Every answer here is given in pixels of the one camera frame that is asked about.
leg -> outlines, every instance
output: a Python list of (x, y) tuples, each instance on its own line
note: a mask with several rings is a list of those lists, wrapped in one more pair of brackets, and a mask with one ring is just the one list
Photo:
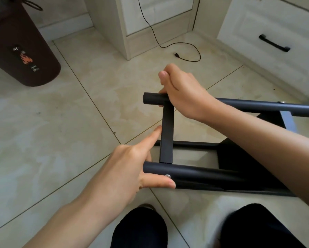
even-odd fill
[(116, 226), (111, 248), (167, 248), (165, 221), (148, 207), (130, 211)]
[(222, 248), (305, 248), (305, 246), (261, 204), (249, 204), (231, 213), (223, 223), (220, 243)]

right hand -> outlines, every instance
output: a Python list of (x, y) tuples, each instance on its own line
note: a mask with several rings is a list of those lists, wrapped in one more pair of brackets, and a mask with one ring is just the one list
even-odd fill
[(158, 74), (163, 89), (174, 107), (185, 117), (203, 122), (206, 113), (217, 101), (195, 79), (175, 64), (167, 65)]

power cord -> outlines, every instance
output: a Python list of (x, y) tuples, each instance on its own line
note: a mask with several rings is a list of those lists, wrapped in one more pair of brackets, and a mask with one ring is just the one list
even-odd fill
[(193, 45), (193, 44), (191, 44), (191, 43), (177, 42), (177, 43), (172, 43), (172, 44), (170, 44), (170, 45), (168, 45), (168, 46), (165, 46), (165, 47), (161, 46), (160, 43), (159, 43), (158, 40), (157, 40), (157, 37), (155, 36), (155, 33), (154, 33), (154, 31), (153, 31), (152, 26), (151, 26), (151, 25), (148, 23), (148, 21), (145, 19), (141, 6), (140, 6), (140, 12), (142, 13), (142, 16), (143, 16), (144, 20), (146, 21), (146, 23), (147, 23), (147, 24), (150, 26), (150, 28), (152, 29), (154, 38), (155, 38), (155, 40), (157, 41), (157, 44), (158, 44), (161, 48), (167, 48), (167, 47), (169, 47), (170, 45), (178, 44), (178, 43), (189, 44), (189, 45), (194, 46), (194, 48), (197, 50), (197, 52), (198, 52), (198, 54), (199, 54), (199, 59), (198, 59), (197, 61), (192, 61), (192, 60), (187, 60), (187, 59), (181, 58), (181, 57), (179, 56), (179, 54), (177, 54), (177, 53), (175, 53), (174, 56), (176, 56), (177, 58), (180, 58), (180, 59), (182, 59), (182, 60), (184, 60), (184, 61), (188, 61), (188, 62), (199, 62), (199, 61), (201, 60), (201, 54), (200, 54), (199, 50), (197, 49), (197, 47), (196, 47), (195, 45)]

rope handle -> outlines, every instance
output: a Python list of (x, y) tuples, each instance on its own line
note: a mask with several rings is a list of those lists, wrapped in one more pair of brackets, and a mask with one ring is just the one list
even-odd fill
[(32, 7), (32, 8), (34, 8), (34, 9), (38, 10), (38, 11), (43, 11), (43, 9), (42, 9), (41, 6), (39, 6), (39, 5), (36, 4), (36, 3), (33, 3), (32, 1), (29, 1), (29, 0), (22, 0), (22, 2), (23, 2), (24, 4), (27, 4), (29, 7)]

trash can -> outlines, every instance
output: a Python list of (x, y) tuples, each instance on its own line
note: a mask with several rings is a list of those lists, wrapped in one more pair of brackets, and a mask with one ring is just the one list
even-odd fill
[(27, 0), (0, 2), (0, 68), (26, 86), (49, 83), (61, 66), (22, 3), (42, 8)]

